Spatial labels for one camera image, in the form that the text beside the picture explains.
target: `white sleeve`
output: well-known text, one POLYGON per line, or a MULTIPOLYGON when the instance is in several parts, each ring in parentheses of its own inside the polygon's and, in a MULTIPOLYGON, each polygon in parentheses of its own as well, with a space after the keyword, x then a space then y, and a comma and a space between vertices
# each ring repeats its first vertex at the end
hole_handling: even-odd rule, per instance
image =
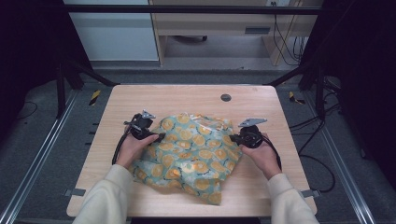
POLYGON ((91 189, 73 223, 125 224, 131 182, 129 171, 117 164, 111 166, 105 179, 91 189))
POLYGON ((272 223, 318 223, 302 194, 291 185, 286 175, 273 176, 268 181, 268 189, 272 201, 272 223))

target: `wooden tabletop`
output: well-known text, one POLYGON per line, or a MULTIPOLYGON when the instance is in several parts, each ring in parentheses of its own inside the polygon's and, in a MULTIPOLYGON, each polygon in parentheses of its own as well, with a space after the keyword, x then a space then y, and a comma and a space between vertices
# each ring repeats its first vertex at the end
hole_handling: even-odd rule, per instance
MULTIPOLYGON (((303 167, 291 138, 288 123, 270 86, 251 85, 119 85, 113 89, 91 149, 81 170, 76 189, 86 189, 103 179, 111 166, 125 120, 146 109, 155 115, 150 129, 161 119, 183 112, 230 119, 233 132, 247 118, 268 119, 259 124, 268 133, 282 160, 283 172, 291 184, 300 190, 309 189, 303 167), (224 102, 222 94, 232 99, 224 102)), ((134 182, 131 187, 129 217, 269 217, 271 202, 267 180, 252 160, 243 155, 232 174, 221 183, 221 205, 209 205, 180 189, 154 189, 134 182)), ((84 197, 72 196, 67 214, 75 217, 84 197)), ((309 206, 316 213, 312 198, 309 206)))

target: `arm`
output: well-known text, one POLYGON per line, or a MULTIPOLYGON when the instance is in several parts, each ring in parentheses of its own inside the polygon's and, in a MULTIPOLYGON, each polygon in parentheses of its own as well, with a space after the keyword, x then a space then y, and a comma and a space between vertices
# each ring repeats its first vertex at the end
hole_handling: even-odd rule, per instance
POLYGON ((272 223, 318 223, 300 191, 282 174, 276 162, 276 154, 268 144, 262 142, 257 148, 242 146, 241 149, 269 180, 272 223))
POLYGON ((143 147, 157 138, 158 134, 143 140, 136 140, 131 134, 125 138, 116 164, 91 189, 73 223, 125 223, 132 182, 128 168, 140 158, 143 147))

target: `patterned cloth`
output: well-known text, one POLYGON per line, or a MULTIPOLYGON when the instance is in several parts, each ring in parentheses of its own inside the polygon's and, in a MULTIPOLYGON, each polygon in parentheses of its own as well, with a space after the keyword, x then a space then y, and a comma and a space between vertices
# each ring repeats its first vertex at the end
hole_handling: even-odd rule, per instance
POLYGON ((161 143, 143 150, 130 172, 147 185, 180 188, 210 204, 221 203, 220 181, 226 179, 242 155, 231 141, 233 125, 187 113, 160 122, 154 133, 166 133, 161 143))

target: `black horizontal bar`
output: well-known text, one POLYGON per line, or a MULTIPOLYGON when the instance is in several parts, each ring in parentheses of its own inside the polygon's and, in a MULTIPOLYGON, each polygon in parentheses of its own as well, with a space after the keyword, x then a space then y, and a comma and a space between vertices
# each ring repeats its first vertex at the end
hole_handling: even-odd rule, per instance
POLYGON ((341 12, 323 7, 238 7, 238 6, 143 6, 143 5, 65 5, 42 6, 46 12, 86 13, 198 13, 198 14, 276 14, 320 15, 341 12))

